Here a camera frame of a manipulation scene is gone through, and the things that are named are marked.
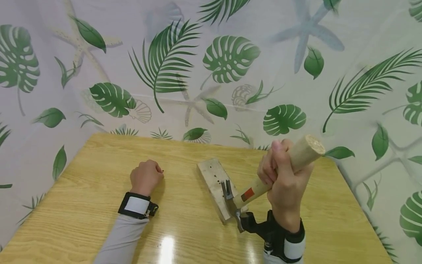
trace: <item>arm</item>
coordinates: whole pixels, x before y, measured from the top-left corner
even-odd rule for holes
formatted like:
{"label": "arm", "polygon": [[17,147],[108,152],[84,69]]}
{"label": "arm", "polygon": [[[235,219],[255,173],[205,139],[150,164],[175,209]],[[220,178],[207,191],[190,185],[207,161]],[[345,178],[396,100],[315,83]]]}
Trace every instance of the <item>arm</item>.
{"label": "arm", "polygon": [[[149,201],[131,197],[125,210],[145,214]],[[114,226],[98,252],[94,264],[130,264],[136,245],[149,219],[136,219],[127,215],[117,217]]]}
{"label": "arm", "polygon": [[119,216],[94,260],[94,264],[130,264],[136,245],[141,237],[148,215],[154,215],[158,207],[150,204],[150,195],[163,179],[157,162],[148,160],[132,170],[132,189],[126,193],[119,208]]}
{"label": "arm", "polygon": [[314,165],[311,163],[293,173],[287,153],[292,146],[293,143],[288,139],[273,141],[257,171],[260,179],[272,186],[267,193],[272,207],[269,223],[276,235],[271,238],[271,246],[264,249],[265,264],[304,262],[306,238],[300,218],[300,204]]}

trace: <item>hammer head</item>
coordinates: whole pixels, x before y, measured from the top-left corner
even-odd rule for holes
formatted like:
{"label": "hammer head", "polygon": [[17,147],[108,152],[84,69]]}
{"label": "hammer head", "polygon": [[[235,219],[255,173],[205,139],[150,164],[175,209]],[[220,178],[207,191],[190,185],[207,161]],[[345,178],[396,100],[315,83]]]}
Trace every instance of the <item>hammer head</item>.
{"label": "hammer head", "polygon": [[231,214],[231,216],[236,219],[238,230],[240,233],[242,233],[245,230],[242,228],[242,224],[240,221],[241,208],[237,208],[235,203],[233,202],[234,196],[230,180],[226,180],[225,183],[222,181],[221,188],[223,189],[224,201],[226,202],[227,210]]}

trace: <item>black wrist strap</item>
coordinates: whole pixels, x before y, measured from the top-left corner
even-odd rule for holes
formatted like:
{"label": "black wrist strap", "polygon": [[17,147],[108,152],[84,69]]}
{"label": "black wrist strap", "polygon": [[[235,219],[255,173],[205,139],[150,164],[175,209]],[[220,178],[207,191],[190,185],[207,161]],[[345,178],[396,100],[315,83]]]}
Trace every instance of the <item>black wrist strap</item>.
{"label": "black wrist strap", "polygon": [[289,259],[284,254],[284,240],[290,243],[300,243],[305,238],[305,228],[302,219],[300,220],[299,232],[291,233],[280,226],[274,218],[273,211],[267,213],[267,220],[262,223],[256,223],[254,214],[246,212],[241,216],[242,228],[249,233],[256,233],[264,239],[264,250],[271,255],[282,259],[286,263],[299,262],[301,258]]}
{"label": "black wrist strap", "polygon": [[[140,214],[140,213],[137,213],[137,212],[125,210],[125,207],[127,205],[127,202],[129,201],[130,197],[136,197],[136,198],[139,198],[139,199],[142,199],[142,200],[149,201],[149,205],[148,205],[148,208],[146,209],[145,214]],[[154,216],[155,213],[158,210],[158,205],[154,204],[150,200],[151,200],[150,196],[144,196],[144,195],[140,195],[140,194],[137,194],[137,193],[127,192],[124,195],[123,201],[120,204],[119,210],[117,212],[121,215],[127,215],[127,216],[130,216],[130,217],[136,218],[136,219],[145,219],[145,218],[148,218],[149,216]]]}

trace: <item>wooden table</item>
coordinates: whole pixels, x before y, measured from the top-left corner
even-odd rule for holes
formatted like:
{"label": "wooden table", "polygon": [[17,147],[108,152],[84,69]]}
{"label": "wooden table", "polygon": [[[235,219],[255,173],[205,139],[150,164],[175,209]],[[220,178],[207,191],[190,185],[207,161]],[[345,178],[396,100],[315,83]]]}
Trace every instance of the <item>wooden table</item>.
{"label": "wooden table", "polygon": [[[263,240],[223,226],[196,164],[217,157],[238,189],[254,177],[261,150],[136,136],[95,134],[42,203],[0,253],[0,263],[91,263],[117,216],[129,174],[140,161],[157,161],[165,180],[160,205],[138,244],[134,263],[262,263]],[[258,222],[266,196],[249,204]],[[307,264],[391,263],[334,162],[321,158],[302,205]]]}

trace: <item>wooden block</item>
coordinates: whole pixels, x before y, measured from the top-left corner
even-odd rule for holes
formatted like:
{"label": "wooden block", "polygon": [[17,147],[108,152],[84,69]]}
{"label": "wooden block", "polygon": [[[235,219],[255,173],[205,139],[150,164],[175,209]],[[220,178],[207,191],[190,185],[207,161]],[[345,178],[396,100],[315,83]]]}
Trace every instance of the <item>wooden block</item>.
{"label": "wooden block", "polygon": [[[224,201],[223,190],[220,183],[230,180],[226,171],[217,158],[213,158],[207,161],[203,161],[197,164],[199,175],[203,179],[203,182],[208,187],[208,192],[211,194],[211,199],[215,206],[218,216],[225,225],[231,218],[231,214],[227,210],[226,203]],[[233,195],[238,194],[237,189],[233,182],[231,183],[231,188]],[[248,210],[247,206],[242,207],[241,212],[246,212]]]}

